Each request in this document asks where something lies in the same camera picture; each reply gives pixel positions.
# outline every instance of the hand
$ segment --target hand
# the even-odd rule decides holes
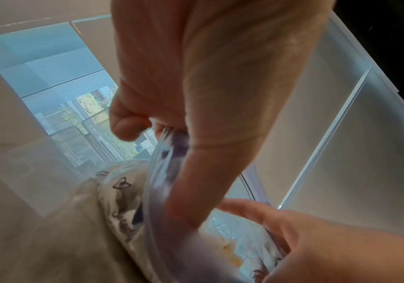
[[[334,0],[113,0],[121,70],[112,131],[189,132],[169,208],[199,226],[252,162]]]
[[[265,283],[404,283],[403,236],[251,200],[225,199],[218,209],[261,224],[286,254]]]

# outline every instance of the fingernail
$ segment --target fingernail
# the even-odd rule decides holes
[[[142,132],[144,132],[145,130],[147,130],[147,127],[145,127],[145,126],[143,126],[143,125],[138,125],[138,126],[135,128],[135,131],[136,131],[137,133],[142,133]]]

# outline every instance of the plastic container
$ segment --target plastic container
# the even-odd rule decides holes
[[[271,270],[280,257],[264,228],[213,210],[200,231],[167,214],[164,204],[188,151],[188,135],[166,129],[152,156],[144,192],[145,243],[152,267],[163,283],[253,282],[256,270]],[[227,197],[246,194],[233,186]],[[203,234],[234,242],[242,262],[234,267]]]

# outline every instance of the clear plastic lid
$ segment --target clear plastic lid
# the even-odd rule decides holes
[[[166,129],[152,156],[144,192],[145,244],[163,283],[253,282],[280,254],[264,228],[218,210],[199,231],[166,213],[164,204],[188,151],[188,135]],[[244,195],[232,186],[227,197]]]

